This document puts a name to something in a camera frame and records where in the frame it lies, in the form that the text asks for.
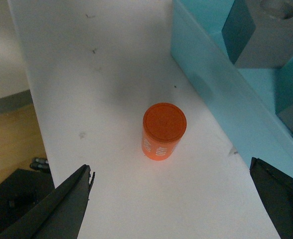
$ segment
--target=orange cylinder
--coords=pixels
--hole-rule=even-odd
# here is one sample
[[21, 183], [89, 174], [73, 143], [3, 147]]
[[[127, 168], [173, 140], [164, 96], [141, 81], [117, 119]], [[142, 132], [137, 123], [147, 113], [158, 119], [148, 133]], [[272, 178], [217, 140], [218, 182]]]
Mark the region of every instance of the orange cylinder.
[[182, 110], [169, 103], [151, 106], [143, 117], [142, 150], [153, 160], [167, 159], [186, 130]]

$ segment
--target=white platform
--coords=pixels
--hole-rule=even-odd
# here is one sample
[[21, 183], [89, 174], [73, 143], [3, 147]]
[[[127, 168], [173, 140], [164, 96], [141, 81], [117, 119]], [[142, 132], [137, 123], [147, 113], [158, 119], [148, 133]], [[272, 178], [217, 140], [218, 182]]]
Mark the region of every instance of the white platform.
[[[278, 239], [249, 169], [170, 56], [170, 0], [9, 0], [54, 183], [96, 180], [80, 239]], [[187, 130], [161, 162], [141, 150], [147, 108]]]

